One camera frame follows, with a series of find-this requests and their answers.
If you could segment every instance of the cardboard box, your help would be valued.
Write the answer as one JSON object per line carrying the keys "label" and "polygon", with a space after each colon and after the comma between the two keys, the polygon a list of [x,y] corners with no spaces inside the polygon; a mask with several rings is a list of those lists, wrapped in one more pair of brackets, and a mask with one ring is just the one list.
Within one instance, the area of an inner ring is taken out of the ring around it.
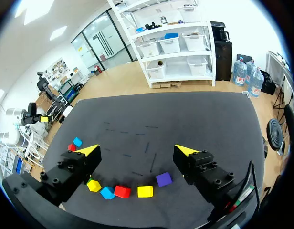
{"label": "cardboard box", "polygon": [[45,112],[51,107],[52,102],[46,96],[45,92],[39,94],[39,98],[36,100],[37,108],[42,108]]}

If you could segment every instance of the blue block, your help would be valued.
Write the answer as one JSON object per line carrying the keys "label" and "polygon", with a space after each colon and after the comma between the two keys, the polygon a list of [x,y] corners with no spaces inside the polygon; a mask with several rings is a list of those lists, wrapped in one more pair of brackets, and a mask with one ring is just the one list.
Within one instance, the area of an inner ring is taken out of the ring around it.
{"label": "blue block", "polygon": [[113,199],[115,197],[114,189],[111,187],[104,187],[104,189],[101,190],[100,193],[105,199]]}
{"label": "blue block", "polygon": [[75,140],[73,141],[75,146],[80,147],[82,145],[82,141],[77,137],[75,138]]}

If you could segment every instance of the ceiling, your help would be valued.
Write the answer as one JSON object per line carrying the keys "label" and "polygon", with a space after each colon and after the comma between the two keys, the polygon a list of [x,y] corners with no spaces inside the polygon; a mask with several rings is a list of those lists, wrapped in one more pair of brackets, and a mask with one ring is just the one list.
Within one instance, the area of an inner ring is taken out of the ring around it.
{"label": "ceiling", "polygon": [[[14,18],[11,11],[0,32],[0,89],[8,91],[41,56],[74,33],[106,0],[55,0],[49,13],[24,26],[25,12]],[[52,32],[67,25],[61,37],[49,41]]]}

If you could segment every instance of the blue container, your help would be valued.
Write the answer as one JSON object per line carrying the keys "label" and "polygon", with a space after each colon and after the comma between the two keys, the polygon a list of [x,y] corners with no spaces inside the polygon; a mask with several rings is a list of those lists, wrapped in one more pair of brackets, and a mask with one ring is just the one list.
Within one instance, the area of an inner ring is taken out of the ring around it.
{"label": "blue container", "polygon": [[251,97],[258,98],[263,87],[263,74],[260,68],[251,74],[248,92]]}
{"label": "blue container", "polygon": [[250,82],[250,76],[251,76],[252,73],[256,72],[257,67],[254,64],[254,60],[253,59],[250,60],[250,61],[248,61],[246,63],[246,65],[247,65],[247,75],[246,75],[246,81],[245,82],[246,82],[246,84],[249,84],[249,82]]}
{"label": "blue container", "polygon": [[236,84],[237,86],[243,86],[246,76],[247,76],[247,65],[243,62],[243,58],[241,57],[234,64],[233,83]]}

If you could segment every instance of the plastic storage box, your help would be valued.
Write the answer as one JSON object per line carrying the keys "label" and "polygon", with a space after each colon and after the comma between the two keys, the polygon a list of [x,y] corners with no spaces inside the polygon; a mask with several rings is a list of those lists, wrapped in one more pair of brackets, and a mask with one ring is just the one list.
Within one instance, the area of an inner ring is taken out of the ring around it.
{"label": "plastic storage box", "polygon": [[187,49],[189,51],[205,50],[205,47],[204,47],[205,35],[197,35],[197,34],[186,35],[183,33],[182,37],[184,38]]}
{"label": "plastic storage box", "polygon": [[178,7],[184,22],[201,22],[202,16],[199,6]]}
{"label": "plastic storage box", "polygon": [[187,63],[192,76],[205,76],[207,60],[203,56],[189,56]]}
{"label": "plastic storage box", "polygon": [[151,39],[146,42],[140,43],[138,48],[141,49],[144,57],[151,57],[151,56],[157,56],[161,53],[161,47],[156,39]]}
{"label": "plastic storage box", "polygon": [[163,51],[165,54],[170,54],[174,52],[180,52],[180,44],[179,44],[179,38],[180,36],[170,39],[165,39],[162,37],[158,42],[160,42]]}
{"label": "plastic storage box", "polygon": [[152,61],[146,68],[146,70],[149,73],[149,76],[151,79],[163,79],[166,75],[166,61]]}

